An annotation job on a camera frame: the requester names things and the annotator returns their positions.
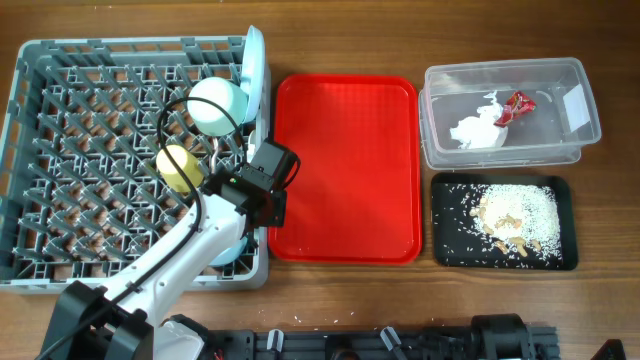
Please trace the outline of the white plastic fork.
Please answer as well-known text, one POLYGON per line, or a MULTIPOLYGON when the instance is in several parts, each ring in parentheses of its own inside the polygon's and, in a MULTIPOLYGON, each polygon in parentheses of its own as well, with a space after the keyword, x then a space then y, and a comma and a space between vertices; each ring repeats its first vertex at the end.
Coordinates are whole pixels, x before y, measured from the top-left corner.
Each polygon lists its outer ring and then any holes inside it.
POLYGON ((220 153, 220 144, 219 144, 219 139, 217 137, 213 137, 212 138, 212 147, 213 147, 213 153, 210 156, 210 160, 209 160, 209 169, 211 174, 214 174, 216 171, 216 163, 217 163, 217 159, 220 153))

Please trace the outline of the light blue plate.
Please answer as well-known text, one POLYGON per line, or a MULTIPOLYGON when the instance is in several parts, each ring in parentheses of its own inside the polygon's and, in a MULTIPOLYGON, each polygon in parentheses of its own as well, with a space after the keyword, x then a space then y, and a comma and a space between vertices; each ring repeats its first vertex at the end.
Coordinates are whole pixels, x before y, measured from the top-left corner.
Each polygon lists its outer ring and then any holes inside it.
POLYGON ((247 95, 243 122, 253 121, 258 113, 266 69, 266 46, 263 33, 255 26, 248 29, 241 64, 240 88, 247 95))

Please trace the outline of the yellow plastic cup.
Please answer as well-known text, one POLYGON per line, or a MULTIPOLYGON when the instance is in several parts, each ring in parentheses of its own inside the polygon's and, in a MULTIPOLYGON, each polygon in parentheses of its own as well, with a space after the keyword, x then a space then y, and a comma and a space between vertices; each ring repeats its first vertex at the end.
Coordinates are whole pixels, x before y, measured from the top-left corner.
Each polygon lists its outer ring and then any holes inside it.
POLYGON ((179 171, 184 173, 195 188, 204 180, 197 158, 180 145, 167 145, 165 150, 161 150, 156 157, 156 167, 169 188, 179 193, 190 192, 179 171))

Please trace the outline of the white napkin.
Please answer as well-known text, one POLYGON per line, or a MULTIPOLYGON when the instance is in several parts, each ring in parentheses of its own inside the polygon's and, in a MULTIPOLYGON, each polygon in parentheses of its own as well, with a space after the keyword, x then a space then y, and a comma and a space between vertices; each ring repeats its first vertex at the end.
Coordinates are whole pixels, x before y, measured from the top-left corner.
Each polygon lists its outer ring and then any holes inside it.
POLYGON ((478 107, 476 116, 467 116, 449 129, 451 138, 459 142, 460 149, 499 148, 506 141, 508 129, 495 125, 503 111, 497 101, 497 92, 488 93, 483 98, 490 104, 478 107))

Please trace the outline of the rice and food scraps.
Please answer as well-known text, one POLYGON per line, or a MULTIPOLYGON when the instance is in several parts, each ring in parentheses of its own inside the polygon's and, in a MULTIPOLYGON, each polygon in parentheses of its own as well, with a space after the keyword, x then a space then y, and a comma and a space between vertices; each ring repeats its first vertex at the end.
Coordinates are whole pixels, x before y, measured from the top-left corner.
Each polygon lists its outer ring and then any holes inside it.
POLYGON ((484 255, 508 260, 560 260, 560 217, 549 187, 471 184, 463 192, 457 231, 479 242, 484 255))

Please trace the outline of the red snack wrapper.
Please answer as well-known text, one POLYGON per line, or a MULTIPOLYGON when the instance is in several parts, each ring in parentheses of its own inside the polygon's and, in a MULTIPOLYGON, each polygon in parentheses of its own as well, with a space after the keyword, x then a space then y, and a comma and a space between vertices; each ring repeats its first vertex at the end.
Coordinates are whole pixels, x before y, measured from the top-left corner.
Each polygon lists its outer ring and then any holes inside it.
POLYGON ((497 127, 505 128, 516 118, 533 112, 537 104, 522 91, 514 92, 502 107, 500 117, 494 122, 497 127))

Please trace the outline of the white plastic spoon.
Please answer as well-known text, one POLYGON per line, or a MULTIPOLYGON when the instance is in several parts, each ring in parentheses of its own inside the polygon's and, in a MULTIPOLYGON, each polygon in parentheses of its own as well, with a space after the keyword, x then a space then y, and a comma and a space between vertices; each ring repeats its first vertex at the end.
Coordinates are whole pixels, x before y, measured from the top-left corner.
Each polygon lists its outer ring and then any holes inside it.
POLYGON ((257 150, 257 133, 255 130, 249 134, 247 146, 247 161, 251 162, 257 150))

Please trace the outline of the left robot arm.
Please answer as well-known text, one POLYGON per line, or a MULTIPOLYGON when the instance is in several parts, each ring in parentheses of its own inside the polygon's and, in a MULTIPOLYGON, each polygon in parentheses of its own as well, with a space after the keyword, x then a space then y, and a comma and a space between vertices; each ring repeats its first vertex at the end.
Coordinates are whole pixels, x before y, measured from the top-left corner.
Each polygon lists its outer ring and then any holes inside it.
POLYGON ((266 140, 250 163, 208 176, 150 250, 95 288, 75 281, 60 294, 40 358, 198 358, 204 336, 165 314, 215 258, 255 228, 283 225, 286 188, 300 166, 293 151, 266 140))

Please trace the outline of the grey dishwasher rack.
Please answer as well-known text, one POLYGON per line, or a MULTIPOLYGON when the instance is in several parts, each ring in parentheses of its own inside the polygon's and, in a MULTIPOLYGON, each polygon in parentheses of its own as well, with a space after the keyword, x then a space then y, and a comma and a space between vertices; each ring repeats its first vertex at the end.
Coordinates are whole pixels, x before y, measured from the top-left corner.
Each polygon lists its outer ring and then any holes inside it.
MULTIPOLYGON (((1 288, 58 293, 100 284, 143 255, 192 199, 156 167, 158 137, 210 174, 212 138, 182 100, 201 80, 240 87, 244 36, 33 40, 18 54, 1 133, 1 288)), ((268 136, 266 61, 256 118, 219 139, 216 171, 268 136)))

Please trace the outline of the black waste tray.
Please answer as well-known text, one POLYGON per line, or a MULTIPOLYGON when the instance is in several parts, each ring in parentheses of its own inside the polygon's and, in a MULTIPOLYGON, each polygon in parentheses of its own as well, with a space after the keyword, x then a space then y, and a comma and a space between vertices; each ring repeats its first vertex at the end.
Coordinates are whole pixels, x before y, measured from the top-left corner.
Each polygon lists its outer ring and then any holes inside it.
POLYGON ((568 183, 558 176, 514 176, 469 173, 441 173, 431 182, 431 220, 434 256, 438 263, 454 267, 535 269, 568 271, 578 263, 577 238, 568 183), (463 192, 459 185, 512 184, 549 187, 557 201, 560 217, 560 260, 508 260, 494 253, 484 255, 479 242, 457 231, 454 219, 462 214, 463 192))

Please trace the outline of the red plastic tray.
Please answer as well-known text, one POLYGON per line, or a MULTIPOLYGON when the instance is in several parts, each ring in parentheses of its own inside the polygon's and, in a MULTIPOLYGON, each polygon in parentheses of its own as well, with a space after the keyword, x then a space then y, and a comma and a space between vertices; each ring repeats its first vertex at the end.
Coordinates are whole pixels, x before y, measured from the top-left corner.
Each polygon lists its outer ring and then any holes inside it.
POLYGON ((277 91, 273 134, 301 160, 285 224, 268 235, 276 257, 398 266, 419 255, 418 98, 407 79, 291 75, 277 91))

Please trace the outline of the clear plastic bin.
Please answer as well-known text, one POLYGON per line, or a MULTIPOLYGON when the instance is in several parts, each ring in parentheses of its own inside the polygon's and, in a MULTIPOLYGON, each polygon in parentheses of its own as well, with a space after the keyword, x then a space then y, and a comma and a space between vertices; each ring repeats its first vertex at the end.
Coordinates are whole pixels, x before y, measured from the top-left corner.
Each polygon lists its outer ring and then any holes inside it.
POLYGON ((427 165, 434 170, 570 164, 601 139, 593 92, 576 58, 503 60, 428 68, 419 95, 420 133, 427 165), (516 91, 537 104, 506 128, 502 147, 460 149, 449 129, 497 92, 503 107, 516 91))

